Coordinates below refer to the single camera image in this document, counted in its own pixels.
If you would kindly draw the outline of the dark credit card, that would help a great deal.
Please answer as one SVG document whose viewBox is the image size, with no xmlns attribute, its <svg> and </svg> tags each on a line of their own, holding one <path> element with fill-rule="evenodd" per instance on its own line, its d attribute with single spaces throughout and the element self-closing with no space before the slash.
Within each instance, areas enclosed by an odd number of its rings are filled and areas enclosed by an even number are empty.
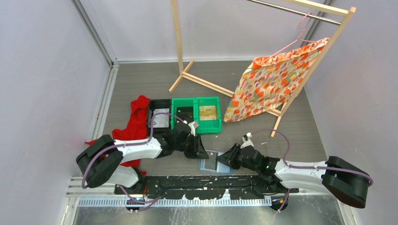
<svg viewBox="0 0 398 225">
<path fill-rule="evenodd" d="M 212 170 L 216 171 L 217 169 L 217 155 L 216 154 L 211 154 L 209 155 L 209 158 L 204 160 L 204 165 L 203 168 L 206 170 Z"/>
</svg>

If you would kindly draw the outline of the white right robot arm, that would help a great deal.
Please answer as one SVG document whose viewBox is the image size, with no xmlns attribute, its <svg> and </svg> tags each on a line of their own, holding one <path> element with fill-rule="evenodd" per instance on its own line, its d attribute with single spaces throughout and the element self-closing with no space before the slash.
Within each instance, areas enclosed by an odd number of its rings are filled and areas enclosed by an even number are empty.
<svg viewBox="0 0 398 225">
<path fill-rule="evenodd" d="M 365 208 L 371 184 L 366 172 L 336 156 L 315 163 L 284 162 L 262 155 L 253 146 L 242 148 L 236 144 L 219 155 L 217 161 L 235 170 L 243 167 L 256 172 L 273 192 L 284 188 L 313 190 L 331 194 L 358 209 Z"/>
</svg>

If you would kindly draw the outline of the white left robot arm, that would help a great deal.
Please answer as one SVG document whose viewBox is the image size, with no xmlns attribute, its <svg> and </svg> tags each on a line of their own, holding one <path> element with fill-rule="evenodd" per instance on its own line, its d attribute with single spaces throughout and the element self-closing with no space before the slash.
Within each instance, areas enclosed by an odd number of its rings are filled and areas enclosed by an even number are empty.
<svg viewBox="0 0 398 225">
<path fill-rule="evenodd" d="M 101 136 L 76 158 L 83 175 L 82 188 L 112 183 L 139 194 L 144 188 L 144 176 L 136 166 L 126 167 L 124 163 L 163 158 L 175 151 L 183 152 L 189 159 L 208 159 L 209 155 L 196 133 L 197 126 L 197 122 L 183 122 L 162 134 L 141 140 L 122 141 L 110 135 Z"/>
</svg>

